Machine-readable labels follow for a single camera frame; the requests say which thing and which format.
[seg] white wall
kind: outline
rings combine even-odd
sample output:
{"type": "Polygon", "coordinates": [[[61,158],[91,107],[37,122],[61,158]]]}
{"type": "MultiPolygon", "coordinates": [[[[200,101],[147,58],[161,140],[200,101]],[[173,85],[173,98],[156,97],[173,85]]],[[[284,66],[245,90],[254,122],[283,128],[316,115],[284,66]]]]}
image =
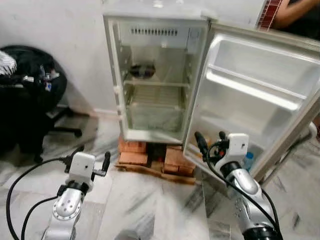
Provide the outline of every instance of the white wall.
{"type": "Polygon", "coordinates": [[[0,47],[12,44],[42,49],[60,63],[74,109],[116,110],[99,0],[0,0],[0,47]]]}

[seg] person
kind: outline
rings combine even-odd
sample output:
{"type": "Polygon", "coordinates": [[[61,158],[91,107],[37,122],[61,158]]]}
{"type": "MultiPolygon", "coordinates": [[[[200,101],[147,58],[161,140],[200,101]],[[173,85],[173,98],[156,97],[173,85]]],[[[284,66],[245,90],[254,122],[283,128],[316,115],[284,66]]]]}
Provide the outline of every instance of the person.
{"type": "MultiPolygon", "coordinates": [[[[320,41],[320,0],[282,0],[272,28],[320,41]]],[[[320,142],[320,114],[313,123],[320,142]]]]}

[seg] person's arm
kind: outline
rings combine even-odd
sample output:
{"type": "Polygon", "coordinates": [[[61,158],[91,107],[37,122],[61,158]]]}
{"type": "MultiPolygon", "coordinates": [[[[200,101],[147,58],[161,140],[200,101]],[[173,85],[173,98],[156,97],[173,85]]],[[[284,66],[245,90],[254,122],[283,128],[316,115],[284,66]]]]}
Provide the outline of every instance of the person's arm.
{"type": "Polygon", "coordinates": [[[300,0],[292,4],[289,2],[290,0],[282,0],[274,17],[273,28],[281,29],[289,26],[319,4],[320,0],[300,0]]]}

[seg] open refrigerator door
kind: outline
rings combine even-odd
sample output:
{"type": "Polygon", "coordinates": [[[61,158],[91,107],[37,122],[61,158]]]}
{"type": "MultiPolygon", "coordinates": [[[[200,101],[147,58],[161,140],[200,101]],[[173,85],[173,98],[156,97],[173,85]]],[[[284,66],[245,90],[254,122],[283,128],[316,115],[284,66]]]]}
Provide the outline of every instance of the open refrigerator door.
{"type": "Polygon", "coordinates": [[[286,34],[211,26],[184,156],[208,174],[195,132],[249,136],[250,174],[261,181],[320,109],[320,44],[286,34]]]}

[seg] baseboard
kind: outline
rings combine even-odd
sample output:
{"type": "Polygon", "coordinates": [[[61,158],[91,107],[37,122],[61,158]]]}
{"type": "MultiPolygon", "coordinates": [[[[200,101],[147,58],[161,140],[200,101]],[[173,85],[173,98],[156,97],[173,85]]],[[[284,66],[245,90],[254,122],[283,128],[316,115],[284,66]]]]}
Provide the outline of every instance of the baseboard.
{"type": "Polygon", "coordinates": [[[71,108],[74,112],[79,114],[88,114],[90,117],[99,118],[99,119],[108,119],[108,120],[119,120],[117,111],[105,110],[100,108],[94,109],[81,109],[79,107],[73,107],[66,104],[58,104],[58,108],[71,108]]]}

